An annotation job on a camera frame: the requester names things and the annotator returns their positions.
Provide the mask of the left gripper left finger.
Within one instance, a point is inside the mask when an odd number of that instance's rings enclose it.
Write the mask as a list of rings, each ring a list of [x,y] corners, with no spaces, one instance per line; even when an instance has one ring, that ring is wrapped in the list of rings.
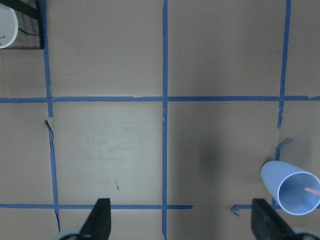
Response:
[[[111,202],[99,198],[78,233],[80,240],[108,240],[111,234]]]

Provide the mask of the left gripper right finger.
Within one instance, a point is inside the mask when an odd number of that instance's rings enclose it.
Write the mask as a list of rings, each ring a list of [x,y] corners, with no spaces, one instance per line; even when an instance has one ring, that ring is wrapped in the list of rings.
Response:
[[[296,234],[263,198],[254,198],[251,231],[256,240],[295,240]]]

